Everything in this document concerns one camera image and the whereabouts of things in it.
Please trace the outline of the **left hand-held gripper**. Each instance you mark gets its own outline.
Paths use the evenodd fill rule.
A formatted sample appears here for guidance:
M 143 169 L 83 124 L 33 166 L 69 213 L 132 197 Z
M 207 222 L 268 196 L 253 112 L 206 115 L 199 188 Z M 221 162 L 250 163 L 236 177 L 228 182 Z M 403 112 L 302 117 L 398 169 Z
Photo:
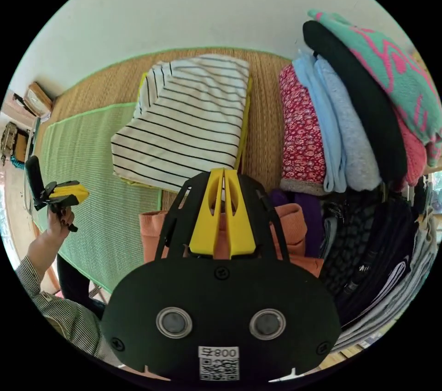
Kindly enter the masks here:
M 89 197 L 89 191 L 79 181 L 65 183 L 51 182 L 46 186 L 42 183 L 33 183 L 33 200 L 36 211 L 45 206 L 60 214 L 67 206 L 81 204 Z

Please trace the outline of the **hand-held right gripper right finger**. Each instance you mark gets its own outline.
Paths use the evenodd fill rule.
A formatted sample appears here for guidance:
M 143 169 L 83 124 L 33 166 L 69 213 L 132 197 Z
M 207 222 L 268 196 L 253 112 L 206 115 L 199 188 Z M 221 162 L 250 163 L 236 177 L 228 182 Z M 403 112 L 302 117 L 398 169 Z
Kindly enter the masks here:
M 255 253 L 256 244 L 250 225 L 243 189 L 233 169 L 224 171 L 226 239 L 229 258 L 248 257 Z

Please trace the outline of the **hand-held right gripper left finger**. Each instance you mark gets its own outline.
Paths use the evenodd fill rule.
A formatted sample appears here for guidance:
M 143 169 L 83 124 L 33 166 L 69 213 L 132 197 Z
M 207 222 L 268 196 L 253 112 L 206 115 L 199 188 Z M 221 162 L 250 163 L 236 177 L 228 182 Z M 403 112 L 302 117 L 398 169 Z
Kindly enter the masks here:
M 224 169 L 210 172 L 189 244 L 193 255 L 213 257 L 219 232 L 223 202 Z

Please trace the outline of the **person's left hand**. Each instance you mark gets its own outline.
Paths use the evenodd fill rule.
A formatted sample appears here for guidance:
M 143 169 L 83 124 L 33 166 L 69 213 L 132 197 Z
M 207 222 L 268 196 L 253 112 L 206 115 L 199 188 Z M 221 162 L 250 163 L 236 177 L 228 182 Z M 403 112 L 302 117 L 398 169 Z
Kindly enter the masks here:
M 74 213 L 69 206 L 63 208 L 60 214 L 48 208 L 46 230 L 48 239 L 60 247 L 70 233 L 69 226 L 73 223 L 74 217 Z

